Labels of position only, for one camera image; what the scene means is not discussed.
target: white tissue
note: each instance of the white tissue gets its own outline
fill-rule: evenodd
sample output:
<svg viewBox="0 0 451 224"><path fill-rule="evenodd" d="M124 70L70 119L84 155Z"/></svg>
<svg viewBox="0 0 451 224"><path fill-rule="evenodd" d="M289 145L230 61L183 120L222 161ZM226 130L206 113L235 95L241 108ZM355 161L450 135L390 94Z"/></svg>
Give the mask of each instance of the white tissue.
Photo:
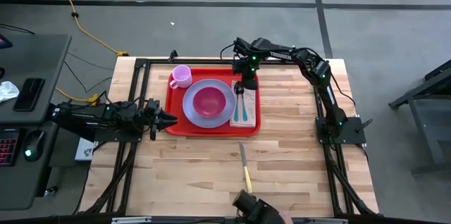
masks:
<svg viewBox="0 0 451 224"><path fill-rule="evenodd" d="M0 85L0 103L19 95L19 89L11 82L2 82Z"/></svg>

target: yellow handle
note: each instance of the yellow handle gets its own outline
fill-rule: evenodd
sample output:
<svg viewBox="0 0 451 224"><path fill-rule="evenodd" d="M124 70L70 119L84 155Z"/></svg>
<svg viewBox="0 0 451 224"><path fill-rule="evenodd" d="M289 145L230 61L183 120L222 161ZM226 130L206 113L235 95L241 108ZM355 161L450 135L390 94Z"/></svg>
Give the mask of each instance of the yellow handle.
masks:
<svg viewBox="0 0 451 224"><path fill-rule="evenodd" d="M252 193L252 183L251 183L251 177L249 176L249 171L247 171L247 167L245 166L245 177L246 177L246 187L247 187L247 193Z"/></svg>

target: keyboard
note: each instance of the keyboard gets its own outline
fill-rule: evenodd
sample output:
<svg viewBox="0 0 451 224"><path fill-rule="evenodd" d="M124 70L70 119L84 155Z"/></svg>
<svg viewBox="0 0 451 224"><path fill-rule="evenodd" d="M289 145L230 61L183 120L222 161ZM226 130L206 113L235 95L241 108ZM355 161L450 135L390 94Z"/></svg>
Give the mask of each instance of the keyboard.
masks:
<svg viewBox="0 0 451 224"><path fill-rule="evenodd" d="M18 152L18 141L22 135L19 129L0 130L0 167L14 165Z"/></svg>

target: pink bowl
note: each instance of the pink bowl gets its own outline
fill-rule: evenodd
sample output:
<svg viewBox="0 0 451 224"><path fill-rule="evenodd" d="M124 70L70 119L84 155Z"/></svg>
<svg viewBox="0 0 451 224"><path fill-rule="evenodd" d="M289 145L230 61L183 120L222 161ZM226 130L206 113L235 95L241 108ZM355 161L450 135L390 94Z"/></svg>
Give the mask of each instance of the pink bowl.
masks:
<svg viewBox="0 0 451 224"><path fill-rule="evenodd" d="M193 99L194 110L204 118L215 118L226 107L226 97L215 87L205 87L199 90Z"/></svg>

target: computer mouse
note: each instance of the computer mouse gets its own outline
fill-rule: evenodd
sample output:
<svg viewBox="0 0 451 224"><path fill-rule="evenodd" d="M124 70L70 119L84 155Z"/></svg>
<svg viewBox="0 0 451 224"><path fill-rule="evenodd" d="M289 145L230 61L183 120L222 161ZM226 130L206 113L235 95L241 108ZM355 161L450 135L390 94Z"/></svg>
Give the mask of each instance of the computer mouse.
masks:
<svg viewBox="0 0 451 224"><path fill-rule="evenodd" d="M45 132L34 130L26 137L23 145L23 157L26 161L37 161L42 155Z"/></svg>

